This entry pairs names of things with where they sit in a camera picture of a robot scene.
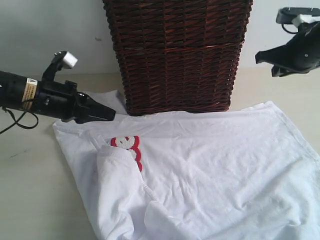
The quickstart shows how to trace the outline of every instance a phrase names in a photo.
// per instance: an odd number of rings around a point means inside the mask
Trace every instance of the wire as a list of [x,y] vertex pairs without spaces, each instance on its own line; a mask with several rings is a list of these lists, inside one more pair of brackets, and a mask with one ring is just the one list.
[[[26,102],[33,102],[34,99],[29,99],[29,100],[26,100],[26,101],[23,101],[22,104],[26,103]],[[11,124],[10,126],[8,126],[7,128],[5,128],[4,130],[0,131],[0,135],[5,133],[6,131],[10,130],[11,128],[13,128],[15,125],[17,125],[18,127],[22,128],[22,129],[26,129],[26,130],[31,130],[31,129],[34,129],[38,126],[39,124],[39,118],[37,115],[35,115],[34,113],[32,112],[29,112],[29,111],[25,111],[24,113],[21,114],[21,116],[16,120],[16,117],[15,117],[15,114],[11,111],[11,110],[8,110],[6,109],[5,107],[2,108],[5,112],[8,112],[11,116],[11,118],[13,119],[14,123]],[[31,114],[32,116],[35,117],[36,119],[36,123],[33,125],[33,126],[25,126],[25,125],[22,125],[19,123],[19,121],[27,114]]]
[[298,33],[298,32],[289,31],[288,29],[286,29],[284,24],[281,24],[281,27],[288,34],[297,34]]

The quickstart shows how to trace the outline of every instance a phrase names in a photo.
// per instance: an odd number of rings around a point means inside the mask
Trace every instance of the white t-shirt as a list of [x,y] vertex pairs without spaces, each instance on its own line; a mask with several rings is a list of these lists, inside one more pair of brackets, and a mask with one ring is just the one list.
[[54,130],[101,240],[320,239],[320,157],[272,102]]

